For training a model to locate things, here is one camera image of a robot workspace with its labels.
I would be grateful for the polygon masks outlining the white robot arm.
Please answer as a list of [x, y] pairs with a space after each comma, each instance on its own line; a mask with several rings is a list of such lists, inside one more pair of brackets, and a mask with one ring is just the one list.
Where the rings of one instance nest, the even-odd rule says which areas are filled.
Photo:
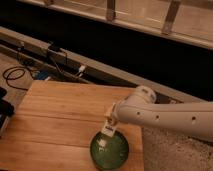
[[105, 116], [114, 122], [168, 129], [213, 142], [213, 102], [156, 104], [156, 100], [151, 88], [138, 86]]

